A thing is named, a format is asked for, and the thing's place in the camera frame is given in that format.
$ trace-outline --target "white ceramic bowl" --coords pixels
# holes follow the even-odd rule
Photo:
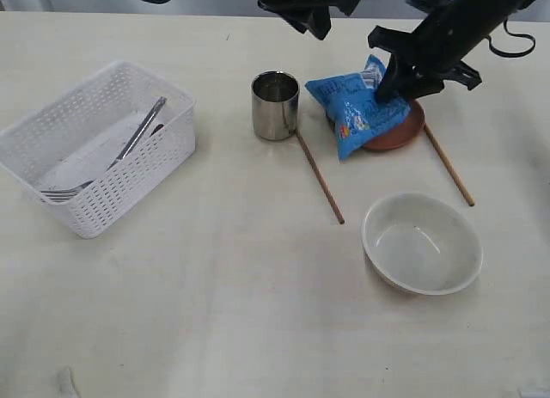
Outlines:
[[[439,200],[402,193],[377,201],[361,228],[364,251],[384,280],[420,295],[469,286],[483,261],[470,223]]]

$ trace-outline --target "wall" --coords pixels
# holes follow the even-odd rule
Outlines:
[[[6,9],[190,14],[190,15],[267,15],[255,0],[173,0],[163,6],[142,3],[138,0],[3,0]],[[341,16],[338,10],[335,16]],[[421,13],[404,3],[404,0],[362,0],[355,17],[419,18]],[[540,0],[515,16],[518,20],[550,21],[550,0]]]

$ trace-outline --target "brown plate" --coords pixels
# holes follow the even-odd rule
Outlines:
[[[370,151],[385,151],[399,149],[411,143],[422,131],[425,124],[424,110],[416,100],[410,101],[411,111],[403,123],[389,132],[373,138],[363,145],[363,149]],[[328,124],[334,132],[334,122],[327,116]]]

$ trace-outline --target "basket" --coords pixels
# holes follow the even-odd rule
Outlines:
[[[161,96],[168,101],[148,132],[108,169]],[[96,237],[194,152],[194,103],[185,91],[119,61],[0,133],[0,164],[55,218],[83,238]],[[93,182],[64,203],[41,192],[85,181]]]

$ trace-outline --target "snack bag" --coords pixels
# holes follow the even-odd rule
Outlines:
[[[309,93],[325,108],[334,122],[338,158],[346,159],[372,138],[403,122],[410,111],[401,97],[379,104],[375,92],[386,67],[375,56],[367,59],[364,71],[306,83]]]

